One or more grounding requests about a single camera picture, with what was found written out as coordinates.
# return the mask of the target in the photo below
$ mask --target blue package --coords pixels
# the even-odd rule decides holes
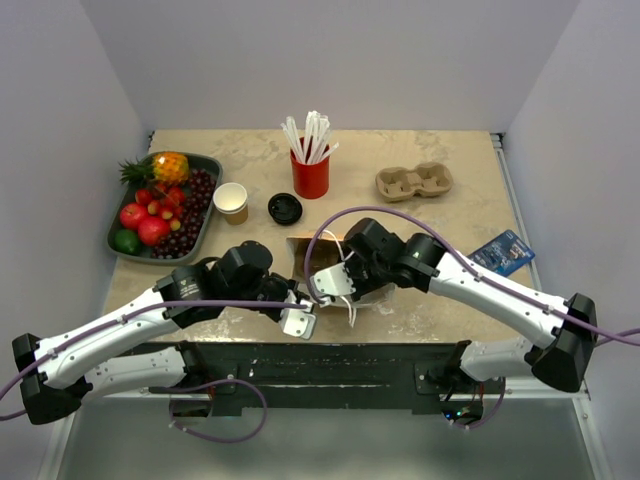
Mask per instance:
[[[535,256],[520,237],[507,230],[473,252],[469,258],[492,272],[508,277]]]

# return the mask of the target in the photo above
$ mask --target table surface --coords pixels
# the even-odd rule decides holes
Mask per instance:
[[[239,182],[249,193],[249,219],[228,225],[214,215],[199,258],[221,256],[244,240],[258,240],[273,254],[272,271],[290,276],[293,259],[285,245],[290,235],[314,231],[331,214],[359,205],[386,205],[434,227],[458,250],[468,254],[510,228],[515,219],[499,164],[487,132],[476,131],[336,131],[340,148],[331,156],[329,192],[317,200],[301,199],[304,214],[295,225],[275,224],[267,212],[269,198],[294,193],[289,149],[281,130],[158,130],[149,151],[177,150],[214,157],[223,166],[225,182]],[[413,168],[419,163],[444,163],[454,179],[449,193],[438,198],[414,197],[387,204],[377,194],[376,173],[386,167]],[[371,212],[337,220],[331,230],[344,234],[357,220],[369,216],[401,238],[418,231],[400,218]],[[171,267],[143,265],[118,259],[105,311],[138,296]],[[531,286],[527,269],[511,279]],[[516,335],[510,328],[453,300],[417,290],[396,290],[392,299],[359,309],[354,328],[342,308],[316,309],[318,324],[312,342],[457,342],[503,340]],[[255,312],[226,309],[220,318],[201,322],[162,341],[295,342],[279,326]]]

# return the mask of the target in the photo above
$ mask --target paper cup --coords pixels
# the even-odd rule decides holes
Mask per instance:
[[[220,185],[213,194],[213,204],[230,225],[240,225],[249,217],[247,191],[239,183]]]

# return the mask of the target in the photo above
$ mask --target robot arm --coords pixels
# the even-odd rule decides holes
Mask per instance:
[[[472,275],[431,236],[416,233],[405,243],[368,218],[347,233],[345,246],[353,255],[312,277],[312,285],[324,302],[348,295],[358,301],[363,295],[394,283],[400,288],[417,288],[465,303],[522,335],[503,342],[460,342],[448,367],[431,372],[433,381],[473,383],[494,377],[533,375],[558,390],[576,392],[580,388],[596,336],[550,315],[550,310],[595,325],[595,306],[588,297],[576,294],[565,301],[469,261],[479,274]],[[480,281],[480,276],[516,291],[521,298]],[[535,308],[524,298],[549,307]]]
[[[311,337],[316,321],[313,303],[297,290],[296,282],[269,273],[272,256],[266,247],[247,241],[215,260],[211,268],[206,263],[177,268],[127,305],[73,331],[44,339],[30,334],[16,338],[13,352],[20,370],[45,355],[50,357],[20,385],[31,422],[58,420],[82,403],[110,393],[148,386],[169,387],[183,381],[202,383],[206,368],[198,360],[193,345],[149,355],[117,357],[157,336],[218,318],[224,310],[224,306],[189,305],[154,308],[157,304],[235,300],[237,306],[257,310],[277,322],[285,334]],[[257,300],[287,303],[296,308],[252,306],[251,301]],[[131,313],[145,307],[149,310],[128,319]],[[79,340],[60,348],[74,338]]]

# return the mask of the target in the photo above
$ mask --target pineapple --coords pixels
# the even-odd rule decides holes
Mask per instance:
[[[160,152],[137,163],[120,164],[122,183],[155,181],[167,186],[182,185],[189,178],[187,157],[177,152]]]

